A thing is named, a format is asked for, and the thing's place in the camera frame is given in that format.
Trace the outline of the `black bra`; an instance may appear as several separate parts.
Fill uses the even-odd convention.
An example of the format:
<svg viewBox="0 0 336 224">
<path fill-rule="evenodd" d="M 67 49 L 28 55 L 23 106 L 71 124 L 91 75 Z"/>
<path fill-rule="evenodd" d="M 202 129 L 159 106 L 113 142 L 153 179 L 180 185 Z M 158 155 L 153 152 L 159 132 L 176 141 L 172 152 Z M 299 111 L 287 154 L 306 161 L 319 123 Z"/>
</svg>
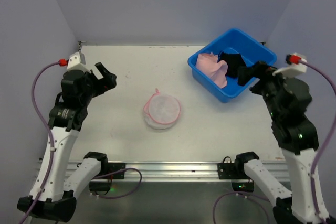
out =
<svg viewBox="0 0 336 224">
<path fill-rule="evenodd" d="M 245 67 L 246 63 L 244 62 L 241 54 L 229 54 L 226 52 L 220 52 L 218 55 L 218 62 L 224 61 L 228 65 L 226 76 L 237 79 L 238 71 L 240 67 Z"/>
</svg>

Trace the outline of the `pink bra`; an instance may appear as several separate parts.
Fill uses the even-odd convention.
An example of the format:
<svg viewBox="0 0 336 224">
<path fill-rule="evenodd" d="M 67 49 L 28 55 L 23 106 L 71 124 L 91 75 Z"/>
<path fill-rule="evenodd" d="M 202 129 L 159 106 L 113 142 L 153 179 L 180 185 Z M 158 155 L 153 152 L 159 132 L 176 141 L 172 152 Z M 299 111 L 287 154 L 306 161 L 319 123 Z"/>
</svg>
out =
<svg viewBox="0 0 336 224">
<path fill-rule="evenodd" d="M 218 55 L 215 55 L 212 52 L 210 54 L 199 54 L 196 61 L 196 67 L 220 88 L 227 86 L 226 74 L 228 71 L 228 64 L 223 60 L 219 61 Z"/>
</svg>

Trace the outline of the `white mesh laundry bag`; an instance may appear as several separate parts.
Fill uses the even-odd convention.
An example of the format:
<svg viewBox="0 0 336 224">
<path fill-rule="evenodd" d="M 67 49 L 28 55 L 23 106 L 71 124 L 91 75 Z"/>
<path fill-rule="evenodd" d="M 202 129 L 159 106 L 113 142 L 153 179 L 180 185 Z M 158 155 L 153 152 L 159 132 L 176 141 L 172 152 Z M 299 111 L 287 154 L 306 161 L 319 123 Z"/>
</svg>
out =
<svg viewBox="0 0 336 224">
<path fill-rule="evenodd" d="M 154 130 L 167 130 L 173 127 L 181 115 L 179 100 L 158 89 L 143 107 L 144 120 Z"/>
</svg>

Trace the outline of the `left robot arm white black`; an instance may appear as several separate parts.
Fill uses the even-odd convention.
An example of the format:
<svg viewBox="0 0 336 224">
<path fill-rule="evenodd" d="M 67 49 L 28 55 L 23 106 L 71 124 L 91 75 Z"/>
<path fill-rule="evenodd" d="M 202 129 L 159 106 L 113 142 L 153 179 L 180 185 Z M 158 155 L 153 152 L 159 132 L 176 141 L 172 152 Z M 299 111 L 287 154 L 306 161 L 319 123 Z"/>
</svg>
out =
<svg viewBox="0 0 336 224">
<path fill-rule="evenodd" d="M 102 63 L 95 67 L 98 79 L 91 70 L 67 70 L 61 80 L 61 92 L 49 112 L 42 119 L 48 132 L 47 147 L 37 179 L 26 197 L 18 200 L 18 210 L 24 212 L 21 223 L 28 216 L 51 221 L 68 222 L 74 215 L 80 194 L 97 175 L 107 171 L 106 154 L 89 152 L 79 168 L 66 177 L 72 148 L 88 115 L 88 105 L 97 96 L 116 87 L 117 76 Z"/>
</svg>

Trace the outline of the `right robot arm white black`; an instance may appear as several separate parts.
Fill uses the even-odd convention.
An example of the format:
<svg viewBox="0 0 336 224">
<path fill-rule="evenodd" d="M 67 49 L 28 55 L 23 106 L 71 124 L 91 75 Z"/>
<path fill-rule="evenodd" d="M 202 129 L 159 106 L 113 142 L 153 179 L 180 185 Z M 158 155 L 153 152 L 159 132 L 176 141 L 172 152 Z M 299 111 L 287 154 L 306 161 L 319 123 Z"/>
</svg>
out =
<svg viewBox="0 0 336 224">
<path fill-rule="evenodd" d="M 236 156 L 236 167 L 248 176 L 272 205 L 277 223 L 335 223 L 325 206 L 315 158 L 322 150 L 316 127 L 305 112 L 312 101 L 309 86 L 286 70 L 259 61 L 240 67 L 238 84 L 259 81 L 250 88 L 262 96 L 277 140 L 288 167 L 290 189 L 284 187 L 262 164 L 254 152 Z"/>
</svg>

